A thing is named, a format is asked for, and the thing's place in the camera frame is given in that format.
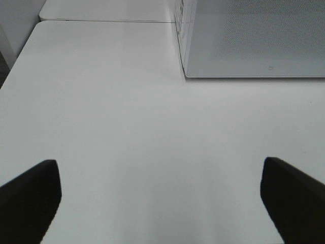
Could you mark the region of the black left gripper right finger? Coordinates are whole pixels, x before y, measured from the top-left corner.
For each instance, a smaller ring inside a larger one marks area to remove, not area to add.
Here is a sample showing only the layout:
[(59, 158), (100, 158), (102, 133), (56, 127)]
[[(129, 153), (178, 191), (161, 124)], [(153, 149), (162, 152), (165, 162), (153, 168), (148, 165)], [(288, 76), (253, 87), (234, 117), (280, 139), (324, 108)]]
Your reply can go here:
[(324, 243), (324, 184), (286, 161), (264, 160), (260, 196), (284, 243)]

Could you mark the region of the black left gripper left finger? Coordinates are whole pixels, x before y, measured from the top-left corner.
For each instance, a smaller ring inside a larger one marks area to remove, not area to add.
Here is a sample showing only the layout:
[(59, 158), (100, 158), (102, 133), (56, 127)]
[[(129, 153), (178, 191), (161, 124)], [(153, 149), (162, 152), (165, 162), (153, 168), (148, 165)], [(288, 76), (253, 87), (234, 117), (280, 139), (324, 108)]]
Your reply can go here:
[(44, 160), (1, 186), (1, 243), (41, 243), (62, 198), (56, 160)]

